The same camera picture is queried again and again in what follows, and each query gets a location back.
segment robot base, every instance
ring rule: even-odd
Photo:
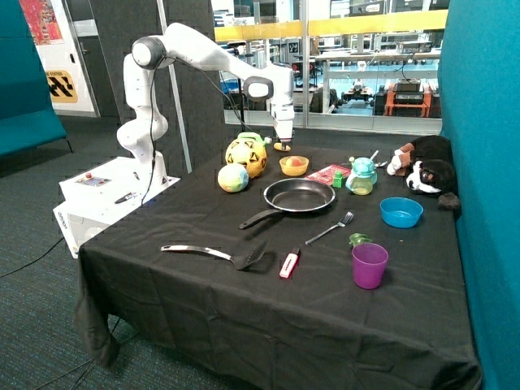
[[[144,186],[137,179],[134,167],[136,159],[118,157],[60,182],[65,202],[53,212],[73,258],[78,258],[82,244],[141,206]],[[180,180],[165,177],[165,183],[150,186],[143,202]]]

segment teal wall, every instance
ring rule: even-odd
[[[19,0],[0,0],[0,156],[65,138]]]
[[[451,1],[440,60],[484,388],[520,388],[520,2]]]

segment spatula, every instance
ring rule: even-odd
[[[204,254],[210,254],[217,258],[223,258],[229,260],[235,265],[238,271],[243,271],[246,268],[252,266],[262,258],[267,246],[267,241],[262,241],[253,250],[246,255],[232,256],[224,252],[220,252],[216,249],[205,248],[203,246],[195,245],[165,245],[161,248],[163,252],[203,252]]]

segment plush toy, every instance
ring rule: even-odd
[[[452,147],[443,136],[421,136],[394,152],[387,167],[391,176],[407,176],[406,184],[415,193],[439,196],[441,210],[458,210],[457,174]]]

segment yellow sign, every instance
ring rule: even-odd
[[[412,30],[436,30],[446,27],[448,10],[396,12],[387,15],[357,16],[309,21],[309,35],[317,37],[329,34],[386,33]],[[257,39],[301,37],[300,20],[284,23],[255,24],[217,27],[217,42],[254,41]]]
[[[46,71],[50,100],[53,103],[77,103],[78,95],[68,71]]]

